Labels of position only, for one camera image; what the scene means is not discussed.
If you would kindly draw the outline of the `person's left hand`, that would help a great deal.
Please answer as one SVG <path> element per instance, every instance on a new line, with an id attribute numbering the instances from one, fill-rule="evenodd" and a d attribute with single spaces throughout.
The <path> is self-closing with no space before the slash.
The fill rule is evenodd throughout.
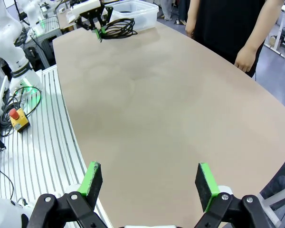
<path id="1" fill-rule="evenodd" d="M 244 45 L 238 52 L 234 65 L 244 73 L 249 72 L 256 59 L 256 53 L 254 47 Z"/>

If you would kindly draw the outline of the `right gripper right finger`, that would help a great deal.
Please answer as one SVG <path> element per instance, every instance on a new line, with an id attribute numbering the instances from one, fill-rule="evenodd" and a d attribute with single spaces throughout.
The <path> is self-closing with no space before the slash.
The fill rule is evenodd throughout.
<path id="1" fill-rule="evenodd" d="M 255 195 L 238 199 L 228 186 L 219 186 L 207 163 L 199 163 L 195 185 L 203 215 L 196 228 L 218 228 L 222 222 L 234 228 L 270 227 L 261 203 Z"/>

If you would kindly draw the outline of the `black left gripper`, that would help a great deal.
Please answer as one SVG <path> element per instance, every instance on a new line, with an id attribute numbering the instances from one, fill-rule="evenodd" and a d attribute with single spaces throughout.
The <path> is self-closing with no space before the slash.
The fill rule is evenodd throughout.
<path id="1" fill-rule="evenodd" d="M 91 31 L 96 34 L 98 40 L 101 42 L 102 38 L 101 33 L 105 34 L 106 26 L 110 22 L 111 16 L 113 13 L 113 7 L 103 7 L 103 8 L 95 8 L 90 9 L 86 12 L 80 13 L 80 16 L 75 19 L 75 24 L 81 28 L 84 28 L 87 31 Z M 100 30 L 96 27 L 94 23 L 94 19 L 97 19 L 100 23 Z"/>

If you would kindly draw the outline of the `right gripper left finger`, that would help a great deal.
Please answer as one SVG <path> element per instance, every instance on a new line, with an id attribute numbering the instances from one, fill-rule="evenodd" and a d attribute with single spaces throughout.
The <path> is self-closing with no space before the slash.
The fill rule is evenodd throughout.
<path id="1" fill-rule="evenodd" d="M 30 216 L 29 228 L 63 228 L 77 222 L 81 228 L 105 228 L 107 225 L 94 212 L 103 183 L 101 164 L 91 162 L 78 190 L 56 198 L 42 194 Z"/>

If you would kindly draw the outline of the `person's right hand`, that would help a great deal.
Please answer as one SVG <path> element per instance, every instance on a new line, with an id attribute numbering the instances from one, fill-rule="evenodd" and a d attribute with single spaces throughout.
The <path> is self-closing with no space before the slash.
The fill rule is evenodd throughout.
<path id="1" fill-rule="evenodd" d="M 189 38 L 193 38 L 194 35 L 194 29 L 195 29 L 195 21 L 193 23 L 188 23 L 185 26 L 185 32 L 186 32 L 186 36 L 188 36 Z"/>

